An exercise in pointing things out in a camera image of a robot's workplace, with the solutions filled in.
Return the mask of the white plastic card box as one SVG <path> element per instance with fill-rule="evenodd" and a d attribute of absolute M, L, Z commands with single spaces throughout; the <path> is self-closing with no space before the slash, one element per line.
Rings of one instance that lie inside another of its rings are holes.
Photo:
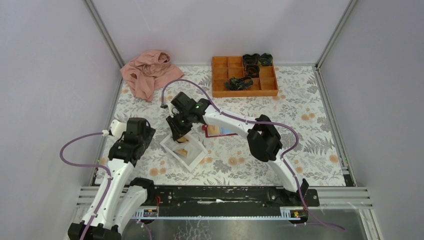
<path fill-rule="evenodd" d="M 173 140 L 172 135 L 168 135 L 160 145 L 190 172 L 208 155 L 199 139 L 189 133 L 178 140 Z"/>

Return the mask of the red card holder wallet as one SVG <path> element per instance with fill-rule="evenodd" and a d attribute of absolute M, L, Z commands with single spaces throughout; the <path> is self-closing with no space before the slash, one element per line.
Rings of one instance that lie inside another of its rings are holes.
<path fill-rule="evenodd" d="M 226 128 L 219 127 L 216 125 L 203 125 L 202 130 L 204 131 L 206 138 L 217 138 L 237 135 L 235 132 L 232 132 Z"/>

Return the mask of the gold VIP card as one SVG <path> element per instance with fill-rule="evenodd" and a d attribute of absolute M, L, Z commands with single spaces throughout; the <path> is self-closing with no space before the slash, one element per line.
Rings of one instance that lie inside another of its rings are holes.
<path fill-rule="evenodd" d="M 216 126 L 216 125 L 209 125 L 207 127 L 207 134 L 210 137 L 220 136 L 221 135 L 221 128 L 219 126 Z"/>

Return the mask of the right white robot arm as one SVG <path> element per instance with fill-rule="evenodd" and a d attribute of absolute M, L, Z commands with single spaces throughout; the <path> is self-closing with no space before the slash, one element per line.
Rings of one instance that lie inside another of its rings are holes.
<path fill-rule="evenodd" d="M 174 140 L 189 133 L 194 124 L 229 130 L 247 140 L 250 154 L 255 159 L 268 163 L 281 180 L 291 205 L 299 206 L 307 199 L 308 182 L 285 160 L 285 155 L 299 143 L 299 136 L 293 128 L 272 122 L 264 114 L 254 118 L 220 109 L 209 97 L 195 101 L 184 92 L 179 92 L 170 103 L 162 102 L 161 107 L 169 111 L 166 121 Z M 282 137 L 276 127 L 283 127 L 293 133 L 293 146 L 283 147 Z"/>

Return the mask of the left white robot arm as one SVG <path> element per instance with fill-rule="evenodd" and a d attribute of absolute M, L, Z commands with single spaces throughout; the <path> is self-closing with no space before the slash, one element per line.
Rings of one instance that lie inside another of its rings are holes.
<path fill-rule="evenodd" d="M 109 150 L 107 164 L 94 165 L 94 168 L 105 170 L 106 176 L 80 223 L 69 226 L 69 239 L 120 240 L 137 208 L 154 202 L 154 182 L 146 178 L 135 178 L 124 197 L 120 198 L 120 195 L 155 131 L 147 119 L 132 117 L 126 123 L 113 120 L 108 130 L 98 132 L 99 136 L 118 139 Z"/>

